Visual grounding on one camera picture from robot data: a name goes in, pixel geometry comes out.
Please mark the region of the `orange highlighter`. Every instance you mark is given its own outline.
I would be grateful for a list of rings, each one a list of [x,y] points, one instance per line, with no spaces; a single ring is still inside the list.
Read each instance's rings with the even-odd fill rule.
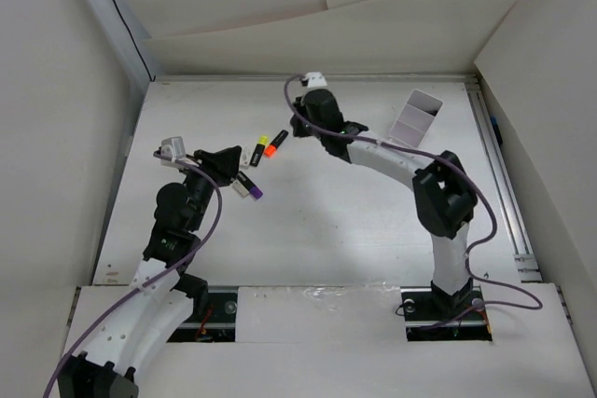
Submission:
[[[287,130],[281,130],[274,139],[269,143],[269,145],[264,150],[264,156],[266,158],[271,158],[275,155],[277,150],[279,149],[280,145],[285,141],[289,132]]]

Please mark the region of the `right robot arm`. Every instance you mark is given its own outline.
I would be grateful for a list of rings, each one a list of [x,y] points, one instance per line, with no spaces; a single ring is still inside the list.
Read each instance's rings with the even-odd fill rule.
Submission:
[[[417,218],[432,241],[431,306],[444,318],[468,307],[473,281],[466,268],[467,237],[478,196],[462,177],[460,159],[450,151],[435,156],[395,149],[374,138],[367,126],[344,119],[328,89],[310,89],[295,100],[285,100],[293,113],[294,136],[313,136],[330,156],[372,169],[410,189]]]

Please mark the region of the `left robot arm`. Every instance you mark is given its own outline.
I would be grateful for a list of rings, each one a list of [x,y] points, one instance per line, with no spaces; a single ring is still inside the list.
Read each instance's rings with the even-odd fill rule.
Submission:
[[[187,268],[206,242],[196,232],[212,199],[233,183],[242,149],[193,155],[162,143],[155,157],[185,176],[156,196],[154,226],[130,291],[105,311],[64,354],[52,378],[62,397],[136,397],[139,380],[185,320],[207,311],[207,281]]]

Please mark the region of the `purple highlighter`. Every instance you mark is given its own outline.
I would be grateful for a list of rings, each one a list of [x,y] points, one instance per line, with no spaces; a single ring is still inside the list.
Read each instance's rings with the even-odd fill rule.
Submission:
[[[238,172],[237,180],[247,190],[248,194],[253,199],[261,199],[263,192],[257,187],[257,185],[243,172]]]

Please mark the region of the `blue highlighter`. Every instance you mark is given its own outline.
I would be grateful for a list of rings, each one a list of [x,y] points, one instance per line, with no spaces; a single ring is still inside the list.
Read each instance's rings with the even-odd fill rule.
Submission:
[[[500,131],[499,123],[497,118],[494,115],[490,115],[491,126],[493,129],[493,134],[498,146],[503,145],[503,136]]]

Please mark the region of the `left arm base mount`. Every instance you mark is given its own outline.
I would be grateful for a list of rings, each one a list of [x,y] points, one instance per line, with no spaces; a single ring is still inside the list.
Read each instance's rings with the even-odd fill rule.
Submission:
[[[210,287],[208,304],[202,314],[181,323],[169,343],[230,343],[236,338],[238,288]]]

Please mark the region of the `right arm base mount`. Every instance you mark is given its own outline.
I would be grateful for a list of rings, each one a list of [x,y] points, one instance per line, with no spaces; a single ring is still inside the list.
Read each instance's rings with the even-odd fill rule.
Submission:
[[[475,299],[482,299],[478,286],[465,302],[453,310],[444,310],[434,302],[430,287],[400,290],[401,303],[395,315],[405,324],[408,342],[492,341],[492,331],[484,312],[468,310]]]

